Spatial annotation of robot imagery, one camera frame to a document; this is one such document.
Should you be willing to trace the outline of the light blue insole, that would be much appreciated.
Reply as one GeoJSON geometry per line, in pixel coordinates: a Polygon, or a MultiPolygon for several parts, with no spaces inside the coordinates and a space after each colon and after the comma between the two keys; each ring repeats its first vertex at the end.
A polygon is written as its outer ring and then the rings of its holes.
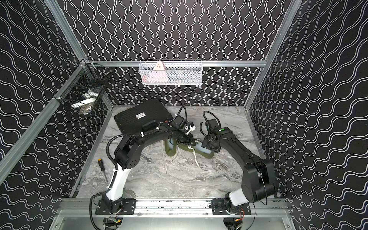
{"type": "Polygon", "coordinates": [[[169,147],[170,148],[174,148],[174,146],[176,146],[177,144],[176,144],[176,140],[175,139],[169,139],[169,141],[168,141],[168,145],[169,145],[169,147]]]}
{"type": "Polygon", "coordinates": [[[194,147],[194,150],[196,153],[199,153],[199,154],[205,154],[205,155],[210,155],[212,153],[211,150],[208,150],[206,148],[203,148],[202,147],[202,144],[198,143],[195,147],[194,147]]]}

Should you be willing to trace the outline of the green canvas shoe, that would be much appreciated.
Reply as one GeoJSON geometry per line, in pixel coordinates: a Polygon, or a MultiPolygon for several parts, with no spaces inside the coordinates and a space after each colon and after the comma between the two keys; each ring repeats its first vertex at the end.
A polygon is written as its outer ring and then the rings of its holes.
{"type": "Polygon", "coordinates": [[[184,151],[190,152],[194,156],[195,163],[198,167],[200,167],[197,161],[197,154],[207,158],[212,159],[214,157],[215,152],[209,150],[207,148],[202,147],[202,142],[199,140],[195,141],[195,145],[185,145],[185,144],[178,144],[178,147],[184,151]]]}
{"type": "Polygon", "coordinates": [[[168,141],[169,139],[173,139],[173,138],[168,138],[166,140],[162,140],[161,144],[162,144],[162,153],[163,153],[163,162],[164,162],[164,168],[165,168],[165,172],[168,172],[168,167],[167,167],[167,162],[166,162],[166,157],[174,157],[177,153],[177,145],[174,146],[174,148],[170,148],[168,145],[168,141]]]}

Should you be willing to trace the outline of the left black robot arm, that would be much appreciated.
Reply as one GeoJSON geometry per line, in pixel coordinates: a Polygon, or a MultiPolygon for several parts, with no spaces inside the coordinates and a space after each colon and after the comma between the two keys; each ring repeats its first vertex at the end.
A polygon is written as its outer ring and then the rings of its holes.
{"type": "Polygon", "coordinates": [[[111,209],[119,206],[128,175],[131,169],[139,163],[144,148],[169,138],[185,145],[195,145],[195,139],[191,134],[195,128],[193,123],[187,123],[183,127],[164,123],[147,132],[118,135],[117,138],[122,137],[123,139],[114,152],[114,158],[110,155],[109,147],[106,147],[106,153],[115,168],[110,185],[106,193],[102,195],[104,203],[111,209]]]}

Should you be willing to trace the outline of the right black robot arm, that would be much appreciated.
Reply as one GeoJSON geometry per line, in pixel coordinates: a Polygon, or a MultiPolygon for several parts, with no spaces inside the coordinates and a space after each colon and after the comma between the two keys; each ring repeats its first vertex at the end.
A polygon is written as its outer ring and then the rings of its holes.
{"type": "Polygon", "coordinates": [[[239,164],[242,173],[241,187],[227,195],[233,206],[255,203],[277,193],[273,163],[252,153],[228,128],[206,126],[208,131],[202,147],[219,152],[225,149],[239,164]]]}

